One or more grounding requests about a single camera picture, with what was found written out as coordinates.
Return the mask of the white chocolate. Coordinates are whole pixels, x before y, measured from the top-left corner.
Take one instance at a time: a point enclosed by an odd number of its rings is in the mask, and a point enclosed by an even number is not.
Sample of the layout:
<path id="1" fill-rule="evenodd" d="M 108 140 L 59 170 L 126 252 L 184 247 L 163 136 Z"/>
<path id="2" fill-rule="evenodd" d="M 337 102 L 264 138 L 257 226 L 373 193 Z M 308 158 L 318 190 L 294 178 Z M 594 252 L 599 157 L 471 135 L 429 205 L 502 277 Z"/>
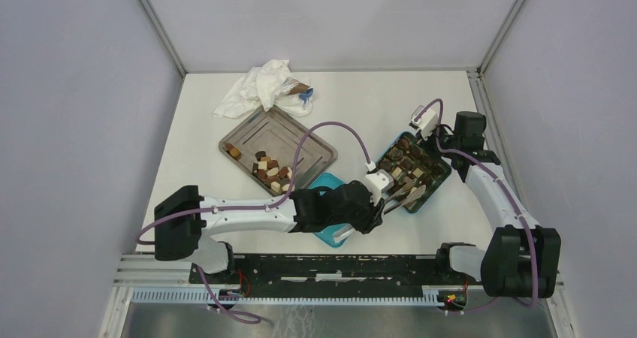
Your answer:
<path id="1" fill-rule="evenodd" d="M 392 172 L 391 175 L 394 179 L 398 180 L 402 174 L 403 170 L 400 167 L 396 167 Z"/>
<path id="2" fill-rule="evenodd" d="M 423 172 L 420 168 L 415 168 L 415 169 L 411 172 L 411 175 L 412 175 L 414 178 L 418 179 L 419 177 L 421 177 L 421 176 L 422 176 L 422 174 L 423 174 L 423 173 L 424 173 L 424 172 Z"/>

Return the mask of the teal chocolate box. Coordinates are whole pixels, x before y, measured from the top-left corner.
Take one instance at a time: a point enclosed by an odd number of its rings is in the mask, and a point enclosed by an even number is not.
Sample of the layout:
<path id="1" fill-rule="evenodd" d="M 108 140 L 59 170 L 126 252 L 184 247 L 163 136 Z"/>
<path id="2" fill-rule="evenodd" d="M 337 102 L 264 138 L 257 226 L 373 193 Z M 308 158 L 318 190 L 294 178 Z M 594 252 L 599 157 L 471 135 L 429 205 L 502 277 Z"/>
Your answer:
<path id="1" fill-rule="evenodd" d="M 425 187 L 421 197 L 403 206 L 411 214 L 417 213 L 451 175 L 451 166 L 425 146 L 421 138 L 407 131 L 400 134 L 380 155 L 376 166 L 391 175 L 393 186 L 388 190 L 388 195 L 397 203 L 418 187 Z"/>

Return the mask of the metal serving tongs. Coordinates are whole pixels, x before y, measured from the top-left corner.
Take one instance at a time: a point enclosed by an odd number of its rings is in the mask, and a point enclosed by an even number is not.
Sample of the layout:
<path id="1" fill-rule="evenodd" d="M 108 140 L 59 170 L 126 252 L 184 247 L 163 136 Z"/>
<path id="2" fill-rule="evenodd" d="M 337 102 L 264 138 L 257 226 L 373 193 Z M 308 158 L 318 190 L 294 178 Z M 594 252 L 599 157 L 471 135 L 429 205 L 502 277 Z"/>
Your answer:
<path id="1" fill-rule="evenodd" d="M 389 213 L 404 208 L 409 213 L 417 212 L 430 196 L 430 189 L 433 183 L 426 183 L 424 180 L 413 180 L 404 184 L 389 197 L 385 199 L 385 206 L 380 213 L 381 217 Z M 340 245 L 346 238 L 353 235 L 355 229 L 350 225 L 344 225 L 332 233 L 332 240 L 336 245 Z"/>

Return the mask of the stainless steel tray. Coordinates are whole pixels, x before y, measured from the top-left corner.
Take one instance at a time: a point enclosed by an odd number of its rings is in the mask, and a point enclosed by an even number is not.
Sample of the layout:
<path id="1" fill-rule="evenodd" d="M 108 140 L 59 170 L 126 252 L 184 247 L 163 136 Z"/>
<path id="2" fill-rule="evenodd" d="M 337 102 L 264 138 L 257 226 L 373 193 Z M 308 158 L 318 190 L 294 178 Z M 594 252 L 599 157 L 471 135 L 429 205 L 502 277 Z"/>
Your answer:
<path id="1" fill-rule="evenodd" d="M 250 113 L 219 141 L 219 150 L 272 196 L 285 192 L 295 151 L 307 127 L 278 107 Z M 295 185 L 305 189 L 338 157 L 337 150 L 315 134 L 303 142 Z"/>

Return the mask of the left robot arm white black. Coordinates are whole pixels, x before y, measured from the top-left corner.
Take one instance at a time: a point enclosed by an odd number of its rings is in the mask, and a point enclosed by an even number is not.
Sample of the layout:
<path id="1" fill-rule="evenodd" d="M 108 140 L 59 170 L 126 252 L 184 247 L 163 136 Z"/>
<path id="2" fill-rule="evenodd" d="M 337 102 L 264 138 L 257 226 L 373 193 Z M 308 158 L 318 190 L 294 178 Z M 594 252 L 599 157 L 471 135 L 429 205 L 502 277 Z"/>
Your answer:
<path id="1" fill-rule="evenodd" d="M 381 225 L 385 200 L 354 180 L 335 189 L 299 189 L 288 197 L 229 201 L 205 197 L 197 185 L 183 186 L 154 209 L 154 257 L 188 261 L 217 283 L 236 273 L 229 243 L 218 234 L 241 231 L 317 233 L 338 224 L 362 234 Z"/>

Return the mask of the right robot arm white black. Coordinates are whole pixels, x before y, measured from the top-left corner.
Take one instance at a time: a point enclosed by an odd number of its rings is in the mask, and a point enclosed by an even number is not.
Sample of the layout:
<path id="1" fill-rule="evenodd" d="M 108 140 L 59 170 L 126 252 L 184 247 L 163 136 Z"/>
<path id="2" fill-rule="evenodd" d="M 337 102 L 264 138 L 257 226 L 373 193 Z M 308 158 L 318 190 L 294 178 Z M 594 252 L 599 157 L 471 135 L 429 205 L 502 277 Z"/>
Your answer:
<path id="1" fill-rule="evenodd" d="M 444 284 L 463 274 L 482 284 L 490 297 L 553 296 L 562 240 L 554 228 L 544 228 L 523 207 L 508 184 L 495 152 L 486 150 L 487 119 L 476 112 L 456 115 L 447 131 L 438 113 L 426 113 L 421 133 L 428 147 L 451 160 L 488 218 L 492 237 L 486 249 L 469 243 L 444 243 L 443 258 L 434 263 L 434 275 Z"/>

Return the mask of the teal box lid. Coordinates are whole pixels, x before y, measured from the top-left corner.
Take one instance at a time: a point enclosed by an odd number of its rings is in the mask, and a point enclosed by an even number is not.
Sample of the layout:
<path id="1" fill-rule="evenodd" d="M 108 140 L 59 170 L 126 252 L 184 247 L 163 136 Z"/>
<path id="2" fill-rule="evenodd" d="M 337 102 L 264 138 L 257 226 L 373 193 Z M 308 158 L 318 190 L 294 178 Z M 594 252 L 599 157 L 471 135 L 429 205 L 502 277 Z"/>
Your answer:
<path id="1" fill-rule="evenodd" d="M 323 197 L 325 194 L 329 195 L 331 191 L 337 189 L 343 184 L 344 182 L 333 174 L 323 173 L 309 186 L 310 189 L 319 189 L 318 193 L 321 196 L 319 200 L 322 203 L 322 207 L 319 210 L 322 214 L 322 217 L 320 218 L 322 225 L 319 231 L 314 232 L 314 235 L 323 243 L 334 249 L 341 247 L 346 240 L 343 238 L 342 240 L 337 241 L 334 237 L 334 234 L 338 232 L 339 229 L 344 228 L 345 224 L 339 223 L 337 220 L 334 221 L 334 209 L 331 206 L 332 200 L 330 198 L 325 200 Z"/>

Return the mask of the brown blue wrapper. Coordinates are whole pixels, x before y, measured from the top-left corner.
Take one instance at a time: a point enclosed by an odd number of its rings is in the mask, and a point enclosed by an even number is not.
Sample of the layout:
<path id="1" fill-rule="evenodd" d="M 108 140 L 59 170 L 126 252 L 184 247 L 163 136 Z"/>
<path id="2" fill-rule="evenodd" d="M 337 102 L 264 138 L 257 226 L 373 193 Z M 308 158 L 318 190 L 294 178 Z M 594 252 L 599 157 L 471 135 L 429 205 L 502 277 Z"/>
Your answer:
<path id="1" fill-rule="evenodd" d="M 314 88 L 296 78 L 289 77 L 284 82 L 283 92 L 286 96 L 296 95 L 303 103 L 307 103 L 314 93 Z"/>

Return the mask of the white crumpled cloth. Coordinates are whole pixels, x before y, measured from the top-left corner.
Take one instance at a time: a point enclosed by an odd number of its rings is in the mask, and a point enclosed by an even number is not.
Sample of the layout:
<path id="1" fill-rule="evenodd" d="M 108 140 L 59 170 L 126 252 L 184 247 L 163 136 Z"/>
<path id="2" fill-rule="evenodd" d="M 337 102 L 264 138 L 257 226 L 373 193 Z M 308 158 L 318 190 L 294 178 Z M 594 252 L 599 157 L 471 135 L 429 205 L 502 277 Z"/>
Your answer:
<path id="1" fill-rule="evenodd" d="M 312 98 L 303 103 L 296 95 L 284 94 L 283 85 L 289 77 L 296 78 L 289 69 L 288 60 L 271 59 L 260 67 L 253 67 L 233 84 L 213 115 L 238 119 L 258 108 L 269 111 L 275 107 L 292 116 L 310 115 Z"/>

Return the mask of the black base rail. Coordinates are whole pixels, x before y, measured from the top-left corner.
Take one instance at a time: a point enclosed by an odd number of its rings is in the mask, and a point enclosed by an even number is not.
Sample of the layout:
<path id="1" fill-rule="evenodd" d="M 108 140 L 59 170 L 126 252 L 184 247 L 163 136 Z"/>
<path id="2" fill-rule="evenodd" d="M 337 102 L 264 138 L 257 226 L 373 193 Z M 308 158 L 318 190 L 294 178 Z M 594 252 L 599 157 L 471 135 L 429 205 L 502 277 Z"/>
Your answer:
<path id="1" fill-rule="evenodd" d="M 220 273 L 200 275 L 191 268 L 189 283 L 237 285 L 249 298 L 408 298 L 423 288 L 477 288 L 434 255 L 235 255 Z"/>

